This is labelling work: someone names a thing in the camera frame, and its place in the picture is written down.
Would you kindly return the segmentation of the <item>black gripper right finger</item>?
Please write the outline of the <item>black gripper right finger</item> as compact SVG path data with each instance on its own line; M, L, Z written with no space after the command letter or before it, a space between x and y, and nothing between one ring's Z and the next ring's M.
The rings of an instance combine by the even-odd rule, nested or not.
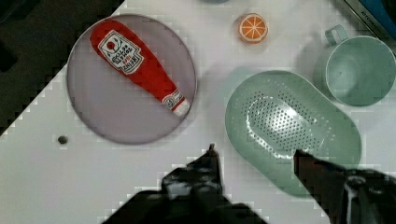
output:
M347 169L300 149L293 165L331 224L396 224L393 176L374 169Z

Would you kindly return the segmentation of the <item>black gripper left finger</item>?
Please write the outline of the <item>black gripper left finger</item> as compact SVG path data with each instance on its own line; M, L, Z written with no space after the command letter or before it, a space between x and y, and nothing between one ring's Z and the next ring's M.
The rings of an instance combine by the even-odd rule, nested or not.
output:
M215 150L215 144L211 143L208 150L198 159L167 174L161 187L162 192L171 200L178 196L190 195L194 188L209 187L222 193L219 153Z

